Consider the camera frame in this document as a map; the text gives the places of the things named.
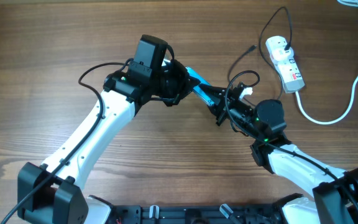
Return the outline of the blue screen smartphone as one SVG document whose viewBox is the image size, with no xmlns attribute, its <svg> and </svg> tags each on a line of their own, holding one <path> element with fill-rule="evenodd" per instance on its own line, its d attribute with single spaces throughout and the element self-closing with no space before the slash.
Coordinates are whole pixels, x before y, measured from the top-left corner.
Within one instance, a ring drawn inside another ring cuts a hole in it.
<svg viewBox="0 0 358 224">
<path fill-rule="evenodd" d="M 196 85 L 193 88 L 193 93 L 197 95 L 200 99 L 202 99 L 207 106 L 209 107 L 214 106 L 214 101 L 201 89 L 201 84 L 209 85 L 209 83 L 191 67 L 186 67 L 186 69 L 190 77 L 196 78 L 200 81 L 200 84 Z"/>
</svg>

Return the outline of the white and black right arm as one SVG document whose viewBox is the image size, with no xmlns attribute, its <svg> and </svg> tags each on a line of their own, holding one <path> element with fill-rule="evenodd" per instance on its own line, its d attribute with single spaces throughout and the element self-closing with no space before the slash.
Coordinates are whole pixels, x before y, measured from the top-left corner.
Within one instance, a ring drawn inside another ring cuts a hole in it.
<svg viewBox="0 0 358 224">
<path fill-rule="evenodd" d="M 279 100 L 264 100 L 252 107 L 243 102 L 250 88 L 234 89 L 200 84 L 194 92 L 216 116 L 255 141 L 251 154 L 258 166 L 284 177 L 312 196 L 282 202 L 279 212 L 287 223 L 358 223 L 358 168 L 350 171 L 329 166 L 300 150 L 284 133 L 287 126 Z"/>
</svg>

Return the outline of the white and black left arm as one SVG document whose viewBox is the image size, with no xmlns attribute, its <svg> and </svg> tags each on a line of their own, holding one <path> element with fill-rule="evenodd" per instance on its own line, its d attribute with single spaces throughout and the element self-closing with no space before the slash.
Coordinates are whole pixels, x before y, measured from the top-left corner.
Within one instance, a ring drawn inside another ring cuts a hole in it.
<svg viewBox="0 0 358 224">
<path fill-rule="evenodd" d="M 149 101 L 177 105 L 200 80 L 177 60 L 143 65 L 133 58 L 109 74 L 97 102 L 67 141 L 40 166 L 30 162 L 17 178 L 17 216 L 29 223 L 109 223 L 114 207 L 82 190 L 115 135 Z"/>
</svg>

